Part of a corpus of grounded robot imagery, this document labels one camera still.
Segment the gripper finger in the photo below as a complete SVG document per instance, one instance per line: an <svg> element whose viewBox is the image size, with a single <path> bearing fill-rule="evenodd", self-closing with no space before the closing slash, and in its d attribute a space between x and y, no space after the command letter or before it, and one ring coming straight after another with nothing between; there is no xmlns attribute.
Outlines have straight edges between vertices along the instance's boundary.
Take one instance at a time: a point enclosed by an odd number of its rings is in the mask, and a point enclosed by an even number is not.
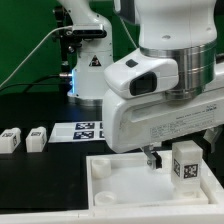
<svg viewBox="0 0 224 224"><path fill-rule="evenodd" d="M215 152L215 143L222 133L222 127L214 127L207 129L203 138L211 145L211 152Z"/></svg>
<svg viewBox="0 0 224 224"><path fill-rule="evenodd" d="M147 165L151 169L159 169L162 167L162 158L161 156L154 150L153 145L148 145L142 147L142 151L147 157Z"/></svg>

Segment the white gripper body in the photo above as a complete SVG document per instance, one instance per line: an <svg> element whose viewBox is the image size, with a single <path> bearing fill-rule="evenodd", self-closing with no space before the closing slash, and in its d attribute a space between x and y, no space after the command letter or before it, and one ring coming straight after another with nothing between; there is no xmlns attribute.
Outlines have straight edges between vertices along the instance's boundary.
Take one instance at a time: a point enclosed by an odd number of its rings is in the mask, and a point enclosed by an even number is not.
<svg viewBox="0 0 224 224"><path fill-rule="evenodd" d="M186 101L168 101L163 94L125 100L109 90L102 120L105 140L116 153L213 128L224 124L224 80Z"/></svg>

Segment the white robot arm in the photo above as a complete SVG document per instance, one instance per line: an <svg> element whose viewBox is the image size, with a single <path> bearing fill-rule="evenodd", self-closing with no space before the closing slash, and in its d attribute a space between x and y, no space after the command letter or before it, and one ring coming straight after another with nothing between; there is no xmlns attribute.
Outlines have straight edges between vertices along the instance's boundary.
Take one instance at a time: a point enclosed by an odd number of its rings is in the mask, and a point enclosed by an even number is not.
<svg viewBox="0 0 224 224"><path fill-rule="evenodd" d="M115 13L140 28L137 48L113 60L112 26L90 8L96 0L59 0L80 39L68 95L101 105L103 133L116 153L224 124L224 63L216 60L217 0L112 0Z"/></svg>

